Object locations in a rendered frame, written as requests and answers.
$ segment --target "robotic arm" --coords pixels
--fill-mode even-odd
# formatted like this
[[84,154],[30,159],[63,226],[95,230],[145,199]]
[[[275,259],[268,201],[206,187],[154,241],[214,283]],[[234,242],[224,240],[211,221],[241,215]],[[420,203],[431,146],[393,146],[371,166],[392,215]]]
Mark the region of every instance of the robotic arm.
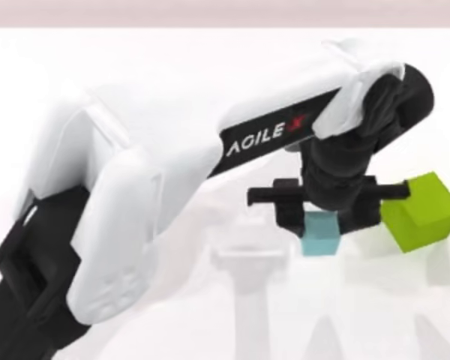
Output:
[[154,240],[199,186],[263,155],[299,148],[302,185],[248,194],[292,209],[278,223],[297,234],[304,201],[345,214],[363,194],[405,197],[365,171],[433,108],[420,72],[354,42],[327,44],[265,94],[153,106],[146,94],[99,88],[51,114],[0,247],[0,360],[51,359],[131,307],[153,277]]

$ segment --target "white casing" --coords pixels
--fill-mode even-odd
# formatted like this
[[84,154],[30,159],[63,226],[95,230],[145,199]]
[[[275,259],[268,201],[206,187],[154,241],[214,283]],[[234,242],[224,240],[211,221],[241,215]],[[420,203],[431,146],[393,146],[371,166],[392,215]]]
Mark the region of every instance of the white casing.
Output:
[[367,44],[327,43],[266,87],[200,94],[164,84],[108,85],[67,94],[49,115],[16,216],[42,199],[85,185],[90,198],[72,240],[82,262],[67,303],[91,325],[121,313],[147,290],[156,239],[207,179],[223,152],[219,133],[254,117],[341,88],[313,124],[326,138],[357,127],[362,100],[404,64]]

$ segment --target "teal block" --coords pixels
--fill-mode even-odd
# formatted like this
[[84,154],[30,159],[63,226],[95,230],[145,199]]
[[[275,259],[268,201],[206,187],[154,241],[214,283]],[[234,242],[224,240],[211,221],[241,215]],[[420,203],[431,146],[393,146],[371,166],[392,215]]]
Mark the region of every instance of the teal block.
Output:
[[305,213],[305,234],[301,238],[304,256],[335,255],[340,237],[337,213],[327,211]]

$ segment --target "black band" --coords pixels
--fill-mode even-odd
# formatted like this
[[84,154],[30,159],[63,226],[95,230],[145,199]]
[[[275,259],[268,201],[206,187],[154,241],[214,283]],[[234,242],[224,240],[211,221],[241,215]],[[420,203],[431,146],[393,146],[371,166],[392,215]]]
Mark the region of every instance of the black band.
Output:
[[50,360],[89,327],[66,295],[80,258],[71,247],[89,192],[35,201],[0,246],[0,360]]

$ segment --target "white background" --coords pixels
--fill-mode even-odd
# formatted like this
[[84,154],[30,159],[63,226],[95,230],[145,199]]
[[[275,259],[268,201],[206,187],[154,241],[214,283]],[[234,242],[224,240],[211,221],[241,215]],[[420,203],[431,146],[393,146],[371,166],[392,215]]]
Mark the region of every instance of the white background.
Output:
[[[173,69],[220,81],[257,64],[299,62],[311,44],[349,36],[389,48],[436,92],[433,115],[378,154],[370,172],[396,182],[434,170],[450,189],[450,30],[0,30],[0,242],[64,78],[89,86]],[[232,286],[212,265],[210,239],[251,219],[273,224],[270,208],[246,209],[245,190],[297,176],[297,160],[281,152],[202,189],[161,239],[162,275],[139,308],[58,358],[234,359]],[[274,360],[450,359],[450,238],[403,255],[382,226],[348,235],[336,257],[292,256],[268,297]]]

